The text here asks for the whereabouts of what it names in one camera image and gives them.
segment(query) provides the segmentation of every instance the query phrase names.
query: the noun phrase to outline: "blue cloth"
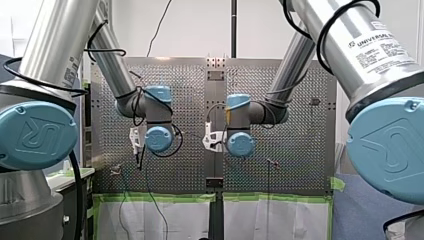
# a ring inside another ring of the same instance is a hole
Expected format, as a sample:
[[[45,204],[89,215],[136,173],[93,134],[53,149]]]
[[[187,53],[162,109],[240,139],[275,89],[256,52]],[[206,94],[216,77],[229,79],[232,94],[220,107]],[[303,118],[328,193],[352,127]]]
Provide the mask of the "blue cloth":
[[[346,183],[334,193],[333,240],[385,240],[384,222],[412,211],[414,205],[390,198],[360,176],[336,174]]]

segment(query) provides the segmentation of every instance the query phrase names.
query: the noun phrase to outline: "white wall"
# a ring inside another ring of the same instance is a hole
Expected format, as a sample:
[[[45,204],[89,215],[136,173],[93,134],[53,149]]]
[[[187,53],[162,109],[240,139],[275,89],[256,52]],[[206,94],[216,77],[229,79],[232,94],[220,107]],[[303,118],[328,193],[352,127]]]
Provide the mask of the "white wall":
[[[129,56],[146,56],[168,0],[112,0],[113,28]],[[294,31],[277,0],[239,0],[238,57],[281,58]],[[150,56],[231,54],[230,0],[175,0]]]
[[[42,0],[0,0],[0,54],[21,57]]]

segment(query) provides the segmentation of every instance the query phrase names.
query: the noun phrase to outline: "metal rod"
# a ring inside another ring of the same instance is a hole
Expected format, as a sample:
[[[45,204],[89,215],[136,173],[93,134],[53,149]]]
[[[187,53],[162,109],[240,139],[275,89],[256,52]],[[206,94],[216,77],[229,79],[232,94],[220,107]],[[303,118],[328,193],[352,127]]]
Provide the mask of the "metal rod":
[[[237,58],[237,0],[231,0],[231,58]]]

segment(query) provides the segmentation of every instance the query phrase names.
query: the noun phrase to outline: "perforated metal panel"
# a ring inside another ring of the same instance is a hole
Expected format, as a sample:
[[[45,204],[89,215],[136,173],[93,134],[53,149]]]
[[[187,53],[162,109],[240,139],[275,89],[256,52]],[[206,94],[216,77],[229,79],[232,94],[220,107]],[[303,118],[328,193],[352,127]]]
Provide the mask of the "perforated metal panel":
[[[271,62],[230,59],[227,93],[249,93],[252,99],[261,100],[277,69],[278,64]],[[320,103],[313,105],[313,99],[319,99]],[[257,140],[253,156],[245,160],[226,156],[225,191],[324,195],[330,190],[335,81],[313,62],[289,106],[290,117],[286,123],[271,130],[252,126],[252,135]],[[278,162],[278,166],[271,165],[268,169],[268,160]]]
[[[170,158],[157,158],[146,151],[143,169],[148,169],[150,188],[164,193],[204,193],[204,159],[201,142],[204,134],[203,116],[203,79],[205,77],[205,60],[197,59],[162,62],[156,59],[129,58],[129,70],[143,77],[142,83],[136,78],[136,85],[163,84],[171,87],[173,123],[185,134],[184,144],[178,154]],[[99,122],[93,118],[99,136],[100,151],[95,153],[95,167],[98,169],[95,180],[96,192],[145,191],[145,171],[138,171],[133,150],[129,140],[129,130],[133,127],[132,119],[126,119],[116,113],[115,100],[99,69],[93,70],[92,79],[99,85],[98,111]],[[111,167],[122,164],[123,174],[111,175]]]
[[[150,187],[163,193],[204,193],[207,159],[201,138],[206,60],[129,58],[127,63],[143,77],[143,84],[171,86],[173,121],[185,133],[184,145],[175,156],[159,159],[146,154],[143,168],[148,162]],[[227,92],[249,93],[253,99],[262,99],[279,63],[227,60]],[[269,158],[280,163],[280,169],[270,171],[271,191],[326,194],[334,160],[335,86],[334,80],[313,63],[307,79],[296,90],[289,121],[272,130],[253,126],[252,134],[258,140],[255,155],[246,160],[226,158],[225,191],[267,191]],[[312,106],[311,98],[321,103]],[[145,172],[137,170],[128,138],[132,120],[116,113],[112,93],[97,68],[92,74],[92,99],[95,191],[145,191]],[[111,175],[111,168],[118,164],[122,164],[124,174]]]

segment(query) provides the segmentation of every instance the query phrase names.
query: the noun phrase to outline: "blue joint cap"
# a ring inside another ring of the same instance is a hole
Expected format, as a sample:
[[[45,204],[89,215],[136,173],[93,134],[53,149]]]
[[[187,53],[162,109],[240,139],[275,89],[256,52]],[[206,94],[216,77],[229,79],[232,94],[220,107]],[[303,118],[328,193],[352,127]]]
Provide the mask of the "blue joint cap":
[[[227,109],[233,110],[250,104],[249,94],[232,94],[227,97]]]
[[[171,97],[171,88],[168,86],[147,86],[145,88],[146,97],[150,99],[154,99],[151,95],[157,97],[159,100],[165,103],[171,103],[172,97]]]
[[[163,152],[172,144],[172,134],[164,127],[152,127],[145,136],[146,146],[152,152]]]
[[[78,139],[77,125],[64,108],[41,101],[0,112],[0,166],[40,170],[61,162]]]
[[[424,98],[399,97],[362,110],[347,150],[358,173],[395,199],[424,204]]]
[[[228,152],[235,157],[248,157],[255,150],[255,141],[244,132],[233,134],[227,142]]]

